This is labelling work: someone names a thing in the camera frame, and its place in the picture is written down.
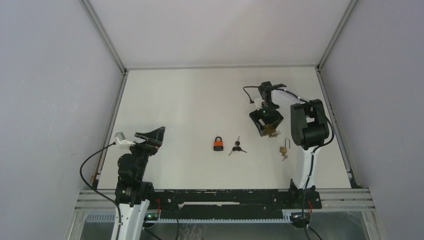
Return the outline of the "black-headed key bunch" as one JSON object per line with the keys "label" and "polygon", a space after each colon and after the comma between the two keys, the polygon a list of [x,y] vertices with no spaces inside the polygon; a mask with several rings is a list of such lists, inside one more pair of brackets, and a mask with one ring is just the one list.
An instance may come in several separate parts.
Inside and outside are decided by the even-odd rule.
{"label": "black-headed key bunch", "polygon": [[232,147],[228,155],[230,156],[234,152],[247,153],[247,151],[241,148],[240,136],[237,137],[236,141],[234,142],[234,146]]}

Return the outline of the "orange black padlock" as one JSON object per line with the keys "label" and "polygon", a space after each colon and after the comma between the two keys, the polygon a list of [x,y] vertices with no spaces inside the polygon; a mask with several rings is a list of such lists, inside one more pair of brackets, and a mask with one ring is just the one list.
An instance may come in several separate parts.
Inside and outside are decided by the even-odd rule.
{"label": "orange black padlock", "polygon": [[217,136],[214,139],[213,150],[215,152],[221,152],[221,151],[224,150],[224,142],[223,142],[223,140],[222,140],[222,138],[220,136]]}

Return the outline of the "large brass padlock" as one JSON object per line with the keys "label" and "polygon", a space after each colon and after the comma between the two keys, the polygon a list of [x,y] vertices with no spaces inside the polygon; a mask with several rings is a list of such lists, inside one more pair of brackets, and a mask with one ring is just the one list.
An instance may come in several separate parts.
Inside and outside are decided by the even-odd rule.
{"label": "large brass padlock", "polygon": [[263,136],[272,136],[276,132],[276,128],[272,124],[264,126]]}

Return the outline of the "silver brass-padlock keys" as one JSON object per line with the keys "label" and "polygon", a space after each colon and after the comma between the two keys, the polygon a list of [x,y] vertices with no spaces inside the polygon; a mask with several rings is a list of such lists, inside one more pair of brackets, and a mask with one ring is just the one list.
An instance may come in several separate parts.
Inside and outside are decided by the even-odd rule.
{"label": "silver brass-padlock keys", "polygon": [[268,137],[269,138],[276,138],[277,136],[279,136],[281,134],[281,132],[280,131],[275,131],[275,132],[273,132],[273,133],[270,133],[269,135],[268,135]]}

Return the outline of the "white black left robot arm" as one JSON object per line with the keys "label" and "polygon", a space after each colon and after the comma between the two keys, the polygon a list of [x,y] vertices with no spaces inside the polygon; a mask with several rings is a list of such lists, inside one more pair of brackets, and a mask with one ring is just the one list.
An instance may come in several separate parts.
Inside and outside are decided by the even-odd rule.
{"label": "white black left robot arm", "polygon": [[136,132],[134,136],[143,142],[129,141],[123,132],[115,134],[115,145],[129,150],[129,153],[117,161],[113,240],[138,240],[141,236],[147,209],[157,200],[153,183],[144,181],[144,174],[149,157],[154,156],[163,144],[165,131],[166,128],[161,126],[150,132]]}

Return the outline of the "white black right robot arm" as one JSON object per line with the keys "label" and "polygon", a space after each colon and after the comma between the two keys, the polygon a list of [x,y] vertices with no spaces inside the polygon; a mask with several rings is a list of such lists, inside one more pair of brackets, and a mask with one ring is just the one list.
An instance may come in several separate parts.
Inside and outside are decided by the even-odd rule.
{"label": "white black right robot arm", "polygon": [[290,110],[290,133],[293,143],[298,146],[297,163],[290,180],[289,203],[302,208],[315,191],[315,169],[320,149],[334,140],[334,127],[325,114],[320,99],[308,100],[289,91],[283,83],[273,85],[262,82],[256,86],[259,97],[250,98],[255,110],[249,113],[261,137],[277,132],[284,117],[279,108]]}

